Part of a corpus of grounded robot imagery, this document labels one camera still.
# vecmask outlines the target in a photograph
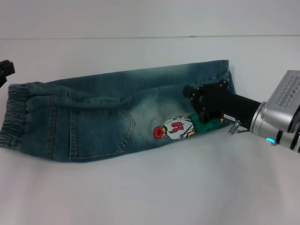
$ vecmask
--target pocket seam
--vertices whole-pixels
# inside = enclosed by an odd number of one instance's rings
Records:
[[[116,111],[119,111],[121,112],[129,121],[129,128],[128,128],[128,131],[127,131],[127,136],[126,138],[124,138],[121,143],[120,143],[120,147],[121,147],[121,150],[120,152],[114,152],[114,153],[108,153],[108,154],[105,154],[105,155],[102,155],[102,154],[97,154],[97,155],[93,155],[93,156],[89,156],[89,157],[78,157],[77,156],[77,143],[76,143],[76,133],[75,133],[75,123],[76,123],[76,111],[78,111],[77,109],[72,109],[71,110],[71,127],[70,127],[70,132],[71,132],[71,135],[70,135],[70,154],[69,154],[69,158],[70,159],[73,159],[73,160],[76,160],[76,159],[88,159],[88,158],[97,158],[97,157],[104,157],[104,156],[109,156],[109,155],[114,155],[114,154],[121,154],[121,153],[124,153],[125,150],[126,150],[126,147],[129,143],[129,139],[132,135],[132,132],[133,132],[133,129],[134,129],[134,126],[135,126],[135,121],[134,119],[131,117],[131,115],[124,109],[116,109]]]

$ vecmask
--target blue light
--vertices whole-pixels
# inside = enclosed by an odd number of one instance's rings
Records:
[[[266,138],[266,140],[267,140],[268,142],[275,143],[275,141],[274,141],[273,139],[271,139],[271,138]]]

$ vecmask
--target white surface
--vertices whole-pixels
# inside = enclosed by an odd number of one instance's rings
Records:
[[[1,0],[0,38],[299,35],[299,0]]]
[[[300,69],[300,37],[0,41],[9,83],[229,59],[236,90],[267,100]],[[227,128],[160,149],[63,164],[0,149],[0,225],[293,225],[300,154]]]

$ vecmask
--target denim jeans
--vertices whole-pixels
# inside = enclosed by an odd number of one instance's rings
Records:
[[[61,162],[157,148],[193,134],[184,86],[221,79],[234,92],[227,60],[13,84],[0,147]]]

